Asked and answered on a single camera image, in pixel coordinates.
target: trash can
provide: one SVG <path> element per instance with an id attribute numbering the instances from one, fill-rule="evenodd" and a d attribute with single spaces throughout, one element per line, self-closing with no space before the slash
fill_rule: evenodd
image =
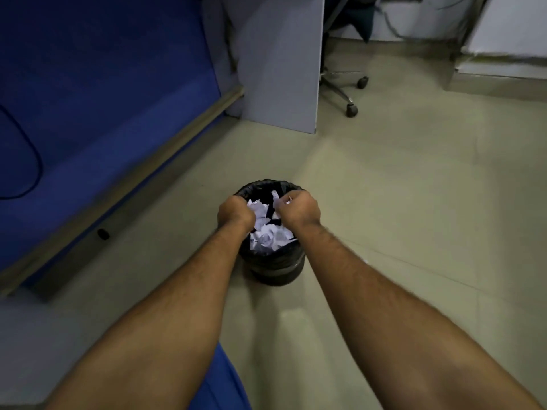
<path id="1" fill-rule="evenodd" d="M 267 217 L 271 219 L 274 213 L 273 190 L 277 191 L 279 197 L 283 197 L 292 190 L 302 188 L 288 181 L 265 179 L 247 184 L 236 193 L 236 196 L 243 197 L 246 201 L 260 200 L 268 204 Z M 280 225 L 281 220 L 271 220 L 270 223 Z M 270 286 L 283 286 L 294 281 L 302 272 L 306 260 L 304 249 L 298 240 L 291 241 L 273 253 L 259 254 L 250 249 L 250 235 L 241 244 L 239 254 L 248 264 L 255 279 Z"/>

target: blue pants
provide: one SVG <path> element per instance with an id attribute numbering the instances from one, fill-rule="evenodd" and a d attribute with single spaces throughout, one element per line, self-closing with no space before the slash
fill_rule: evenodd
<path id="1" fill-rule="evenodd" d="M 220 344 L 189 410 L 251 410 L 236 370 Z"/>

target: person's left arm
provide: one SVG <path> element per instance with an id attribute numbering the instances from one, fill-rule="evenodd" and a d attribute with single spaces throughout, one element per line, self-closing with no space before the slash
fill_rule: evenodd
<path id="1" fill-rule="evenodd" d="M 254 221 L 244 199 L 226 200 L 217 231 L 103 335 L 47 409 L 187 408 L 213 358 L 230 274 Z"/>

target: chair base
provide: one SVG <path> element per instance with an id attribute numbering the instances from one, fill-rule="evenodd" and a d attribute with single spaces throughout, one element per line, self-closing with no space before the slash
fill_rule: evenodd
<path id="1" fill-rule="evenodd" d="M 346 116 L 348 118 L 353 118 L 357 115 L 359 110 L 357 109 L 357 106 L 353 102 L 352 98 L 350 98 L 339 86 L 328 80 L 327 78 L 329 76 L 336 76 L 336 75 L 363 75 L 363 72 L 359 71 L 341 71 L 341 72 L 331 72 L 327 71 L 325 69 L 324 72 L 321 72 L 321 79 L 319 84 L 325 85 L 328 89 L 336 93 L 338 96 L 340 96 L 343 100 L 347 102 L 346 106 Z M 367 83 L 369 82 L 369 78 L 367 76 L 363 76 L 357 81 L 357 88 L 358 89 L 365 89 Z"/>

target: person's left hand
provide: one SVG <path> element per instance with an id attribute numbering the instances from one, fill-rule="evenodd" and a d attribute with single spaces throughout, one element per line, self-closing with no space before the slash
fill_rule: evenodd
<path id="1" fill-rule="evenodd" d="M 256 216 L 248 206 L 243 197 L 230 196 L 218 208 L 217 221 L 218 227 L 222 227 L 227 223 L 237 223 L 244 227 L 247 233 L 250 233 L 254 228 Z"/>

